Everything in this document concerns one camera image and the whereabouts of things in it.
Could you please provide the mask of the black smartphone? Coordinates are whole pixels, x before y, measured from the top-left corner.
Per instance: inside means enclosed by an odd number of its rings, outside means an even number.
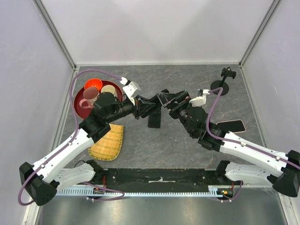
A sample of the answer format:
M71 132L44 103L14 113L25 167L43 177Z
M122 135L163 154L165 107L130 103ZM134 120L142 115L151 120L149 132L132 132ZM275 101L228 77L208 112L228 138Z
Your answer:
M161 114L162 104L157 95L150 98L150 102L155 103L155 106L150 110L150 114Z

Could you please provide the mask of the black round-base phone holder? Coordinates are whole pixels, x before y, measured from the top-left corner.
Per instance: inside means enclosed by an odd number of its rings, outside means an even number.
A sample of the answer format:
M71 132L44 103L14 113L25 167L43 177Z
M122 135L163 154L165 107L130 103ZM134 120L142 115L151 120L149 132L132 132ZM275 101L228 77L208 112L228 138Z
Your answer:
M222 80L216 80L216 81L212 82L212 84L210 85L210 89L214 90L219 87L222 87L223 91L221 93L221 96L226 95L229 92L229 85L225 82L225 80L228 77L235 79L236 75L237 75L237 73L235 71L232 71L232 69L230 67L223 68L221 71Z

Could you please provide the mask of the pink mug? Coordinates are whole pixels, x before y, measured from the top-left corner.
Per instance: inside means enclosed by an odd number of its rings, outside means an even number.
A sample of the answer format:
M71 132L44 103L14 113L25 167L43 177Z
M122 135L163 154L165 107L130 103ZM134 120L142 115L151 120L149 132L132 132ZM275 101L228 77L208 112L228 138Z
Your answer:
M96 87L88 87L83 92L83 99L80 100L79 106L83 109L94 107L94 102L97 100L99 96L99 91Z

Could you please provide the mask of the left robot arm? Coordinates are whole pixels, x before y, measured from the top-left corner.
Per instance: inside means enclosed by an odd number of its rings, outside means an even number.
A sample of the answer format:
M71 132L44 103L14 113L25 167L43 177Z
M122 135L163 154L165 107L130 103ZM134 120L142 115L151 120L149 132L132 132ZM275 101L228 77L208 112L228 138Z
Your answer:
M68 139L42 159L33 164L25 162L19 167L22 184L18 194L19 204L25 205L21 201L24 190L36 205L42 206L52 200L57 192L72 185L89 181L99 184L103 179L102 168L93 160L66 171L63 168L104 137L111 130L110 122L130 114L144 118L161 107L157 96L147 99L137 95L121 102L110 92L99 94L88 117L76 124Z

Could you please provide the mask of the beige mug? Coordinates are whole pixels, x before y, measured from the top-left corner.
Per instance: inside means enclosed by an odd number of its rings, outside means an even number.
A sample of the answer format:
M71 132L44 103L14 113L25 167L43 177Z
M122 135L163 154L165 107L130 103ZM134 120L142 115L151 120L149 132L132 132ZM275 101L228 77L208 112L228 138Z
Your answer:
M108 93L112 93L115 97L118 96L116 88L114 86L112 86L112 85L105 85L105 86L103 86L100 92L101 93L108 92Z

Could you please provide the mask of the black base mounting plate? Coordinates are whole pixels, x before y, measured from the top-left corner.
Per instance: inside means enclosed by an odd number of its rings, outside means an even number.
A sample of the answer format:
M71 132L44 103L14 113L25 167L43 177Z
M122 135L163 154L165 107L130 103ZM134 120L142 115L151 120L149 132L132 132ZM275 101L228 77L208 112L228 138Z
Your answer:
M96 173L93 184L127 193L206 192L208 186L238 186L215 170L109 168Z

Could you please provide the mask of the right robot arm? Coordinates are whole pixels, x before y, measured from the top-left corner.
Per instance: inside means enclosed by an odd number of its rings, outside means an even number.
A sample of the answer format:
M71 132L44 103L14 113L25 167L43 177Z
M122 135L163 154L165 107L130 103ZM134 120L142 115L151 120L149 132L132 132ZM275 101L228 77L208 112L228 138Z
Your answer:
M221 162L215 172L219 184L229 181L259 182L272 185L277 192L297 197L300 190L300 154L265 148L247 141L235 133L220 128L210 121L213 110L206 113L202 106L213 91L199 89L191 98L186 91L157 94L161 105L173 119L178 119L189 136L207 150L234 155L251 163L238 167L234 163Z

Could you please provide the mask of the woven bamboo tray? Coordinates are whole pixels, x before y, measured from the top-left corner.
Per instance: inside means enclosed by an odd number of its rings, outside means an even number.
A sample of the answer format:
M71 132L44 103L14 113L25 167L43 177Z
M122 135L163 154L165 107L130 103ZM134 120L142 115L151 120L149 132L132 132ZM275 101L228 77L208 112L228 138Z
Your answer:
M111 130L99 141L93 144L88 152L89 155L100 161L113 161L120 153L124 126L110 124Z

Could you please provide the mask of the orange bowl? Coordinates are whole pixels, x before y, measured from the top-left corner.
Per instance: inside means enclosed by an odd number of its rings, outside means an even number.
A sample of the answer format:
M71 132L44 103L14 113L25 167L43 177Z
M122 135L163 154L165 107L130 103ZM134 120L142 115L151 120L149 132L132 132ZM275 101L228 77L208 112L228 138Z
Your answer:
M100 79L98 78L91 78L89 79L85 85L84 85L84 89L87 89L89 87L94 87L96 88L98 91L100 91L103 87L103 83Z

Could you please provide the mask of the pink case smartphone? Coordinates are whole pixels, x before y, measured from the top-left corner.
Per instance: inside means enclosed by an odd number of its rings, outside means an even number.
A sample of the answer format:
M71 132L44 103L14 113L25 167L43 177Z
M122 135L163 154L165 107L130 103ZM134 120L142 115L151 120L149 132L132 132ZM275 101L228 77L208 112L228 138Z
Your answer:
M217 123L217 126L219 126L222 130L233 133L244 133L246 131L246 127L242 120L221 121Z

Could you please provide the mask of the black folding phone stand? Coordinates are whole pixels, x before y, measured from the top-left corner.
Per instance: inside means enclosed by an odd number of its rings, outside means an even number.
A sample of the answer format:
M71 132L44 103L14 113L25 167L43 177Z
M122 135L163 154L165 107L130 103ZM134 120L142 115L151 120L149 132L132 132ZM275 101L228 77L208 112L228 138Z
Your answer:
M148 116L148 128L159 129L161 127L161 110L156 110Z

